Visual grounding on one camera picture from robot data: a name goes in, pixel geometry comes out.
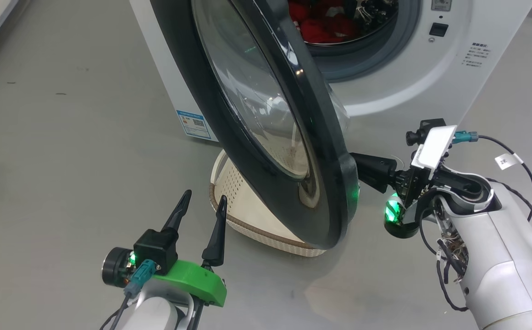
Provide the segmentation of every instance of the open washing machine door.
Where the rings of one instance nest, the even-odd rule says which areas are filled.
[[[266,0],[151,5],[194,100],[250,187],[304,242],[335,246],[355,213],[358,175],[344,143],[345,110],[288,7]]]

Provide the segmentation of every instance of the white washing machine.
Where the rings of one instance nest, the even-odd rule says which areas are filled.
[[[268,209],[321,248],[356,208],[348,151],[408,163],[406,131],[458,124],[532,7],[400,0],[366,38],[331,46],[304,43],[287,0],[130,2],[185,133],[219,140]]]

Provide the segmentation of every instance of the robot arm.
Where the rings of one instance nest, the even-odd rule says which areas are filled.
[[[385,217],[393,236],[409,238],[420,228],[426,242],[422,220],[438,224],[440,249],[426,244],[436,252],[440,284],[454,309],[471,311],[481,330],[532,330],[532,228],[503,184],[444,165],[455,128],[435,119],[407,133],[409,146],[419,144],[407,171],[394,171],[392,159],[352,154],[358,174],[380,192],[387,185],[396,191]],[[477,136],[465,133],[464,138]],[[444,264],[457,272],[467,307],[450,301]]]

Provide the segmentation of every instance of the beige basket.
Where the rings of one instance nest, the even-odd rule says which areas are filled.
[[[295,236],[254,194],[225,151],[217,157],[211,172],[209,199],[217,208],[222,195],[227,196],[227,223],[236,231],[267,246],[303,257],[325,252]]]

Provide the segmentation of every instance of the basket rim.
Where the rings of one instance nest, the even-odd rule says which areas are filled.
[[[217,200],[215,199],[215,184],[213,184],[213,183],[209,184],[209,200],[211,201],[211,206],[213,207],[213,209],[217,209],[218,203],[217,203]],[[297,241],[291,240],[291,239],[286,238],[286,237],[282,237],[282,236],[278,236],[278,235],[272,234],[270,232],[267,232],[266,230],[262,230],[260,228],[256,228],[253,225],[247,224],[247,223],[245,223],[245,222],[243,222],[243,221],[231,216],[229,213],[227,214],[227,219],[229,221],[237,224],[238,226],[246,228],[247,230],[253,231],[253,232],[255,232],[257,234],[260,234],[262,236],[265,236],[267,238],[270,238],[271,240],[283,242],[285,244],[289,244],[291,246],[296,246],[298,248],[318,249],[318,248],[312,247],[309,244],[306,244],[304,242],[297,242]]]

